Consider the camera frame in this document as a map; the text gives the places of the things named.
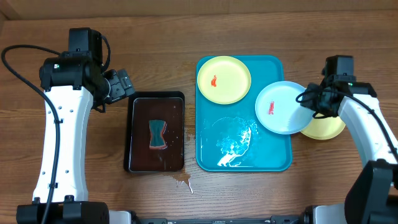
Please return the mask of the yellow-green plate bottom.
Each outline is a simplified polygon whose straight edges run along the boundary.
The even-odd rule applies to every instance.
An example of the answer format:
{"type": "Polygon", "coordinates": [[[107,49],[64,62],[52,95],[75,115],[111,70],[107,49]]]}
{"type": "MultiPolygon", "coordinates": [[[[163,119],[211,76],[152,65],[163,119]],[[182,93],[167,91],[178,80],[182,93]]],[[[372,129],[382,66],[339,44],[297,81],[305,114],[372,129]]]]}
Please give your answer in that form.
{"type": "Polygon", "coordinates": [[[301,130],[307,137],[317,140],[328,140],[339,135],[345,128],[345,123],[339,118],[312,119],[309,125],[301,130]]]}

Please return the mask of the yellow-green plate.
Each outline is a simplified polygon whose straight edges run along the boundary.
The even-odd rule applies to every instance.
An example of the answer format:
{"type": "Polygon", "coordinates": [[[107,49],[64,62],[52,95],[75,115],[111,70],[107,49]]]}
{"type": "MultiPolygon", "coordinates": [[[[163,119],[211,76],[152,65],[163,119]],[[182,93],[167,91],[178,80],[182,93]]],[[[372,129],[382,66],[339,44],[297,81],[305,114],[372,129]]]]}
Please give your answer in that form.
{"type": "Polygon", "coordinates": [[[207,100],[228,105],[246,96],[251,87],[251,73],[239,59],[217,56],[201,66],[197,75],[197,85],[207,100]]]}
{"type": "Polygon", "coordinates": [[[312,119],[309,125],[301,130],[307,137],[317,140],[328,140],[339,135],[345,128],[345,123],[339,118],[312,119]]]}

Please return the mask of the light blue plate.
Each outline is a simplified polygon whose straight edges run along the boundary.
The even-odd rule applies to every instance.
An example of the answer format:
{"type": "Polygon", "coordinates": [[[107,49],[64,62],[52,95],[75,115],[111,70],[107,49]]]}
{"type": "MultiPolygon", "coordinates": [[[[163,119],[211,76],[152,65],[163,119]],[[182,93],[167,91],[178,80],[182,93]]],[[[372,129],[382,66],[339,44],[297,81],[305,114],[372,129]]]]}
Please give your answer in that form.
{"type": "Polygon", "coordinates": [[[255,102],[259,122],[277,134],[294,134],[305,129],[312,121],[313,111],[296,101],[304,91],[305,87],[289,81],[267,85],[255,102]]]}

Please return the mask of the yellow-green plate top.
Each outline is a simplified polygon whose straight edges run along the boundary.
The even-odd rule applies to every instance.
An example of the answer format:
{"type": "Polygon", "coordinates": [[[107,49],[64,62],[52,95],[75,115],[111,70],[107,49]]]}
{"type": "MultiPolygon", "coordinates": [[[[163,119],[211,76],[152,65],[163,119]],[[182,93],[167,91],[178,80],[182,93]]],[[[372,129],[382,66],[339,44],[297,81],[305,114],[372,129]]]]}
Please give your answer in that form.
{"type": "Polygon", "coordinates": [[[201,66],[197,75],[197,85],[207,100],[228,105],[246,96],[251,87],[251,73],[239,59],[217,56],[201,66]]]}

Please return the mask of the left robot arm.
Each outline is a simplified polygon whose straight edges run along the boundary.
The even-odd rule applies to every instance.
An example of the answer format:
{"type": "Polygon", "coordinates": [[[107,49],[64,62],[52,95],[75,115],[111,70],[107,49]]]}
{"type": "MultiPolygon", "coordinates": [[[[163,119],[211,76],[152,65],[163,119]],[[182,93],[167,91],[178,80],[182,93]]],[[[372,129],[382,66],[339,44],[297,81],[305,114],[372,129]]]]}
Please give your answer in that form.
{"type": "Polygon", "coordinates": [[[68,50],[54,52],[39,70],[46,125],[39,179],[32,203],[17,208],[18,223],[135,223],[130,211],[91,202],[85,178],[88,118],[92,110],[134,93],[125,70],[109,68],[106,37],[90,28],[69,31],[68,50]]]}

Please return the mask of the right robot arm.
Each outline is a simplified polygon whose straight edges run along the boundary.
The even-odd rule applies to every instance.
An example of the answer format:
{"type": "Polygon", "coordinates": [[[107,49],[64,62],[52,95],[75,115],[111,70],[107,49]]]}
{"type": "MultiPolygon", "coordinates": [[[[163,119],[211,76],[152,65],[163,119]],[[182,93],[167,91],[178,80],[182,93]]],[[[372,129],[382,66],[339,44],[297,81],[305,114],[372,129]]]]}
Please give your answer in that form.
{"type": "Polygon", "coordinates": [[[354,58],[326,58],[321,84],[311,83],[296,97],[313,118],[339,117],[348,128],[363,163],[363,170],[344,203],[310,206],[299,223],[397,223],[397,139],[379,107],[370,83],[357,82],[354,58]]]}

